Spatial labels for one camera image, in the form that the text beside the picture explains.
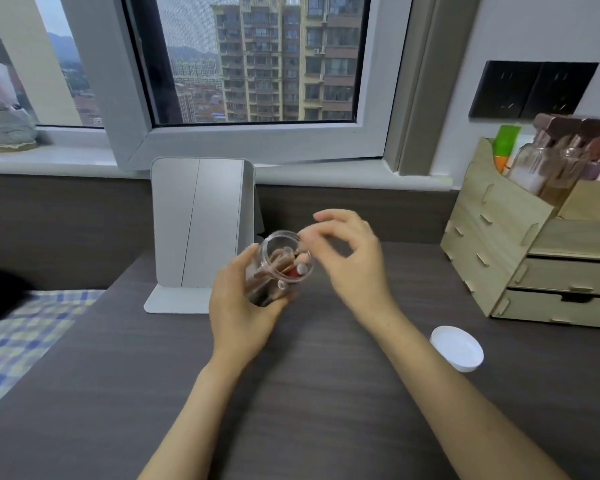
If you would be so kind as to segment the person's left hand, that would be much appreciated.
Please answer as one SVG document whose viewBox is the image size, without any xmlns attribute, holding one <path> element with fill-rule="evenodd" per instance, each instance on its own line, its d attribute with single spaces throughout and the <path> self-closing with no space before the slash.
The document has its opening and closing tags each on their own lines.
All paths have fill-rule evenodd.
<svg viewBox="0 0 600 480">
<path fill-rule="evenodd" d="M 266 307 L 252 304 L 245 295 L 221 298 L 219 271 L 208 306 L 214 341 L 208 368 L 224 374 L 243 371 L 264 348 L 280 314 L 296 296 L 291 292 Z"/>
</svg>

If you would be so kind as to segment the clear plastic jar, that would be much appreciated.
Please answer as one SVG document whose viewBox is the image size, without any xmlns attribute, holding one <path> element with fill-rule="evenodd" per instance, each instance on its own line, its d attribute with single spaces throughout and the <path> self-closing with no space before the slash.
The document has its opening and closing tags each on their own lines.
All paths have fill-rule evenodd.
<svg viewBox="0 0 600 480">
<path fill-rule="evenodd" d="M 259 249 L 258 249 L 258 252 L 256 255 L 263 255 L 263 256 L 269 255 L 273 251 L 280 249 L 280 248 L 285 248 L 285 247 L 289 247 L 289 248 L 293 249 L 294 251 L 309 252 L 305 243 L 301 240 L 301 238 L 300 238 L 300 236 L 298 236 L 298 234 L 291 232 L 291 231 L 281 230 L 281 231 L 273 232 L 268 237 L 266 237 L 260 243 Z"/>
</svg>

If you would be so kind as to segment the person's left forearm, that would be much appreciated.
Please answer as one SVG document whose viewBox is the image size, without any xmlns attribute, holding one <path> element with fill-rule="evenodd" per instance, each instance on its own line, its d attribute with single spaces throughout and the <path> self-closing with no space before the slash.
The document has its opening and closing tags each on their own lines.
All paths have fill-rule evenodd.
<svg viewBox="0 0 600 480">
<path fill-rule="evenodd" d="M 224 412 L 246 362 L 213 354 L 137 480 L 207 480 Z"/>
</svg>

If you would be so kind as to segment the person's right forearm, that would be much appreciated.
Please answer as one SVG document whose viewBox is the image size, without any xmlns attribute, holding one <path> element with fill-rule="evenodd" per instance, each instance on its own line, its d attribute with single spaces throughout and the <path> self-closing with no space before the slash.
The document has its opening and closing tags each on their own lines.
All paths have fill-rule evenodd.
<svg viewBox="0 0 600 480">
<path fill-rule="evenodd" d="M 391 362 L 461 480 L 571 480 L 394 302 L 354 314 Z"/>
</svg>

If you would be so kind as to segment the rose gold makeup sticks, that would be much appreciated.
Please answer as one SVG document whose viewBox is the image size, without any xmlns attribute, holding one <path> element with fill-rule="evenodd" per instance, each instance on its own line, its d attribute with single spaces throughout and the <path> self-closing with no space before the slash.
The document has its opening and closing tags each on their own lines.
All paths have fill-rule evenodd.
<svg viewBox="0 0 600 480">
<path fill-rule="evenodd" d="M 257 255 L 246 270 L 246 297 L 256 306 L 268 306 L 309 277 L 313 266 L 309 252 L 289 247 Z"/>
</svg>

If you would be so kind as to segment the white window sill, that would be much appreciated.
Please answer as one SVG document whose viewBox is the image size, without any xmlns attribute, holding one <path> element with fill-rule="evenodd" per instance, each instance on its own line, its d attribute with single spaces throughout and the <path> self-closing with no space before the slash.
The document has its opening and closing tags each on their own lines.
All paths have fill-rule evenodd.
<svg viewBox="0 0 600 480">
<path fill-rule="evenodd" d="M 33 150 L 0 153 L 1 175 L 93 178 L 150 178 L 150 172 L 121 170 L 112 151 L 104 148 L 39 146 Z M 400 191 L 451 191 L 448 176 L 399 176 L 382 160 L 255 165 L 258 185 L 341 187 Z"/>
</svg>

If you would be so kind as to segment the white round jar lid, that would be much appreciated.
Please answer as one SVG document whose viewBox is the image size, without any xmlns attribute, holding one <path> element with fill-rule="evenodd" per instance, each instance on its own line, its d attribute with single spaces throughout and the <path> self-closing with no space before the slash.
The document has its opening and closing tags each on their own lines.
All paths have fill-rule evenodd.
<svg viewBox="0 0 600 480">
<path fill-rule="evenodd" d="M 439 326 L 432 331 L 430 343 L 456 371 L 469 373 L 484 362 L 480 343 L 460 328 Z"/>
</svg>

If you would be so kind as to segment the wooden desk organizer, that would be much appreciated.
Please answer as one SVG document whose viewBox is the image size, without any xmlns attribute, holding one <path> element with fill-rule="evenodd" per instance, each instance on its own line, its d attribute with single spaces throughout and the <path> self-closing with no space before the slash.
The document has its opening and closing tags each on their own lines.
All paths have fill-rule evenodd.
<svg viewBox="0 0 600 480">
<path fill-rule="evenodd" d="M 600 182 L 579 181 L 565 204 L 556 210 L 501 175 L 493 161 L 491 140 L 481 137 L 446 225 L 441 248 L 485 316 L 493 318 L 492 311 L 504 292 L 512 290 L 507 286 L 524 259 L 585 260 L 528 255 L 550 219 L 600 221 Z"/>
</svg>

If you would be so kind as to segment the green orange cosmetic tube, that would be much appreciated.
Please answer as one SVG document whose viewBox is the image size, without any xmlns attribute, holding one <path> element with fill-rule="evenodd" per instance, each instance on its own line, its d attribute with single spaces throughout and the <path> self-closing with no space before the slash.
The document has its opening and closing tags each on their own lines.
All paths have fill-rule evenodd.
<svg viewBox="0 0 600 480">
<path fill-rule="evenodd" d="M 518 125 L 501 125 L 493 140 L 493 161 L 496 170 L 503 174 L 507 161 L 518 140 L 521 127 Z"/>
</svg>

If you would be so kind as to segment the high-rise apartment building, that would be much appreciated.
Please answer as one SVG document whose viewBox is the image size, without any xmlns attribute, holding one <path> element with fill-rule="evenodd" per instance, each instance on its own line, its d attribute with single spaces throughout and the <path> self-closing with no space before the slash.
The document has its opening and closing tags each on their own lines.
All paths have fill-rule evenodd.
<svg viewBox="0 0 600 480">
<path fill-rule="evenodd" d="M 368 0 L 213 4 L 228 123 L 356 118 Z"/>
</svg>

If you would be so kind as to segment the clear bottle brown cap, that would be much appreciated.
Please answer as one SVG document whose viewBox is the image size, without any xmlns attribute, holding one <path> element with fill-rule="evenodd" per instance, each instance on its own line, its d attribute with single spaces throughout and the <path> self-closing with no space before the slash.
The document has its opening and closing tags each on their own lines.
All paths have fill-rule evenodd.
<svg viewBox="0 0 600 480">
<path fill-rule="evenodd" d="M 536 135 L 524 144 L 505 165 L 503 176 L 532 194 L 538 194 L 560 148 L 567 144 L 581 124 L 570 115 L 539 113 L 533 120 Z"/>
</svg>

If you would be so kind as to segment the plaid bed sheet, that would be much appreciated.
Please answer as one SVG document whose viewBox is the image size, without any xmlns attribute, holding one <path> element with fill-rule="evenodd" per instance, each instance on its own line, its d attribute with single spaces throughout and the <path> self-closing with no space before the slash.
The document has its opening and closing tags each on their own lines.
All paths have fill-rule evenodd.
<svg viewBox="0 0 600 480">
<path fill-rule="evenodd" d="M 0 400 L 104 292 L 33 291 L 0 321 Z"/>
</svg>

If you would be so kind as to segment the amber bottle brown cap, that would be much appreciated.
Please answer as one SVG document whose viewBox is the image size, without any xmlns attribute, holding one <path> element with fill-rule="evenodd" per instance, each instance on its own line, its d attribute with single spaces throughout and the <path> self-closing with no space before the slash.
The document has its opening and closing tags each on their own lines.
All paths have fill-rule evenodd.
<svg viewBox="0 0 600 480">
<path fill-rule="evenodd" d="M 600 118 L 582 118 L 569 142 L 560 148 L 539 197 L 559 209 L 580 180 L 589 157 L 587 147 L 600 137 Z"/>
</svg>

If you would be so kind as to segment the white window sash frame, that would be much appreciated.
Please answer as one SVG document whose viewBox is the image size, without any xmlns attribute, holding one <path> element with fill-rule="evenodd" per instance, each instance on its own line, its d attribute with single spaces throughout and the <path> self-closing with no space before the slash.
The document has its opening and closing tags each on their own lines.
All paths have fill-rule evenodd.
<svg viewBox="0 0 600 480">
<path fill-rule="evenodd" d="M 118 167 L 161 156 L 284 164 L 384 154 L 413 0 L 370 0 L 354 122 L 156 127 L 124 0 L 60 0 Z"/>
</svg>

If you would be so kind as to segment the black wall socket panel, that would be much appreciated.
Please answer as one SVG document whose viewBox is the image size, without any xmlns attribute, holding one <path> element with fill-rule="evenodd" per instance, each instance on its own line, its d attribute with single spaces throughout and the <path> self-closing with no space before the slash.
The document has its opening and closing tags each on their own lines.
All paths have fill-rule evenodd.
<svg viewBox="0 0 600 480">
<path fill-rule="evenodd" d="M 521 116 L 542 63 L 495 61 L 485 63 L 469 118 L 513 120 Z"/>
<path fill-rule="evenodd" d="M 539 113 L 574 114 L 599 63 L 544 62 L 522 108 L 519 119 Z"/>
</svg>

